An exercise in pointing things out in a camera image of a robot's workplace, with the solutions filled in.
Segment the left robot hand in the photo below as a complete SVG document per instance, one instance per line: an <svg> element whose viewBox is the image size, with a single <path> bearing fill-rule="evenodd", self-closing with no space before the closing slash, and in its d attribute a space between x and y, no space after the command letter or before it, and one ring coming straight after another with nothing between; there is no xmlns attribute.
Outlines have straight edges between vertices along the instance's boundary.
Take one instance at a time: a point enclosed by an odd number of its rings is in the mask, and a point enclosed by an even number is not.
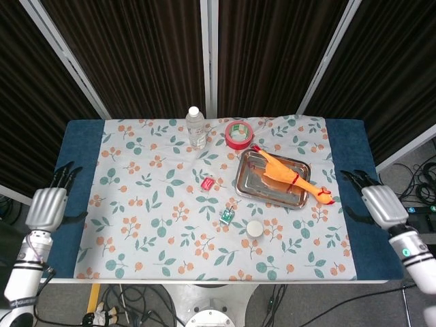
<svg viewBox="0 0 436 327"><path fill-rule="evenodd" d="M88 215L83 211L77 216L65 216L69 193L77 174L83 169L82 166L73 168L73 165L74 161L70 161L58 168L48 187L35 192L25 221L30 230L53 233L61 225L78 223Z"/></svg>

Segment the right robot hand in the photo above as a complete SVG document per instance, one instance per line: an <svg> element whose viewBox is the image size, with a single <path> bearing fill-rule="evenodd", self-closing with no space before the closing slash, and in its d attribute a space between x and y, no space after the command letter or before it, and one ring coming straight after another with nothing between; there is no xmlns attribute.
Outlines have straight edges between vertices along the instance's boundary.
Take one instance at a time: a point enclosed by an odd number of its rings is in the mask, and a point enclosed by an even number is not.
<svg viewBox="0 0 436 327"><path fill-rule="evenodd" d="M341 173L360 194L371 216L370 218L358 216L350 207L346 206L345 211L351 217L373 223L383 230L406 224L409 217L408 212L389 186L382 185L363 170L354 170L353 172L341 170Z"/></svg>

